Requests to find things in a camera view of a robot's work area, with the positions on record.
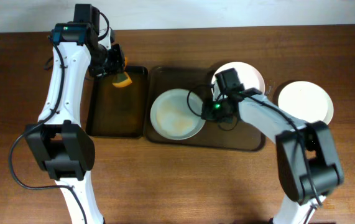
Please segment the orange green sponge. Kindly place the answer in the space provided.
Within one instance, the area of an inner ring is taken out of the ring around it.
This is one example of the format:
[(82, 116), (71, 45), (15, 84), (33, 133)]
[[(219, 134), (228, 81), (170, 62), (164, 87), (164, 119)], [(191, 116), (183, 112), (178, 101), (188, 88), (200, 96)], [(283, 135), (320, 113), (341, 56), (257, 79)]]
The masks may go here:
[(124, 57), (124, 65), (121, 73), (117, 73), (112, 80), (113, 86), (116, 88), (124, 88), (132, 84), (132, 79), (126, 72), (127, 58)]

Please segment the white pink plate top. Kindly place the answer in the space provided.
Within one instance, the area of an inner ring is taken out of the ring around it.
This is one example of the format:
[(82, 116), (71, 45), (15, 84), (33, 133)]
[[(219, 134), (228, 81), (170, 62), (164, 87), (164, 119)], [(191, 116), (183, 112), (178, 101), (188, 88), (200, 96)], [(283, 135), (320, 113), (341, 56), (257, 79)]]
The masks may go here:
[(217, 73), (230, 68), (234, 68), (237, 71), (239, 80), (244, 85), (245, 89), (256, 88), (262, 93), (265, 93), (265, 82), (260, 72), (252, 65), (249, 65), (248, 63), (244, 62), (229, 62), (222, 65), (214, 72), (214, 75), (211, 79), (211, 83), (215, 84), (215, 75)]

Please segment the grey white plate bottom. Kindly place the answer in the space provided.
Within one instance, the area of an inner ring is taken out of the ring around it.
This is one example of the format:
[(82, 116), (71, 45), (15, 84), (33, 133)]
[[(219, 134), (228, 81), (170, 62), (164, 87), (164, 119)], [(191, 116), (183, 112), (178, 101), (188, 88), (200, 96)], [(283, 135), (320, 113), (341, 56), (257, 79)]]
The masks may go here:
[(188, 139), (205, 125), (200, 115), (202, 106), (202, 99), (195, 93), (180, 88), (167, 90), (150, 107), (150, 123), (166, 139)]

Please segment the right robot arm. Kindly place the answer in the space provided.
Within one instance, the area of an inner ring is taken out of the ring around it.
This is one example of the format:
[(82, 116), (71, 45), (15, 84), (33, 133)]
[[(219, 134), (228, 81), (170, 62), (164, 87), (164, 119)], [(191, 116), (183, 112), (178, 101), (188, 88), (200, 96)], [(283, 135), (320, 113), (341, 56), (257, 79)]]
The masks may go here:
[(273, 104), (260, 90), (245, 88), (233, 68), (215, 74), (215, 96), (201, 117), (250, 124), (276, 146), (279, 181), (285, 193), (270, 223), (309, 223), (326, 197), (344, 182), (343, 168), (328, 125), (298, 119)]

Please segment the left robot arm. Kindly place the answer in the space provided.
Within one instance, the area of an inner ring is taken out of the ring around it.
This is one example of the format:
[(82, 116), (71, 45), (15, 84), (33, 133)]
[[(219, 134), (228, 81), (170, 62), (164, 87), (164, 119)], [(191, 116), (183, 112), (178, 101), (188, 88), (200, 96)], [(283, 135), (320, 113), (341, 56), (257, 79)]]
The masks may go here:
[(112, 28), (100, 32), (105, 15), (91, 4), (76, 4), (71, 22), (51, 31), (53, 67), (44, 108), (24, 138), (41, 170), (55, 181), (73, 223), (104, 223), (91, 183), (95, 145), (81, 127), (86, 75), (96, 80), (124, 72), (125, 57)]

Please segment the brown serving tray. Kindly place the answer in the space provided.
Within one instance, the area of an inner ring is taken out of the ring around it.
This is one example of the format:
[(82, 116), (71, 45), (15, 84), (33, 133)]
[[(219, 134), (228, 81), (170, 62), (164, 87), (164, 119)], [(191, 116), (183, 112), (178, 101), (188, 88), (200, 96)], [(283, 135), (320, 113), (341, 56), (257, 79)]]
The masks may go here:
[(150, 122), (150, 109), (159, 95), (175, 88), (193, 89), (194, 93), (205, 100), (212, 96), (211, 90), (195, 87), (211, 83), (213, 74), (214, 70), (202, 68), (153, 68), (148, 74), (149, 92), (144, 136), (154, 143), (213, 147), (242, 152), (260, 151), (265, 145), (265, 136), (255, 127), (243, 122), (222, 124), (221, 126), (207, 122), (198, 134), (181, 141), (164, 138), (153, 128)]

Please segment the black water tray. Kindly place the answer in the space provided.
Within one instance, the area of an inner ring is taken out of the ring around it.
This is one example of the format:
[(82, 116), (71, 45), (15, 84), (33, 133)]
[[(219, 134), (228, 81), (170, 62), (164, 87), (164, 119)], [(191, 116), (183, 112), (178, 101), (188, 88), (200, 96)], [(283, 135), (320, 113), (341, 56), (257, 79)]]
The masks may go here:
[(96, 80), (91, 94), (86, 133), (99, 138), (131, 138), (143, 135), (148, 93), (148, 70), (128, 65), (132, 83), (124, 88), (113, 85), (112, 77)]

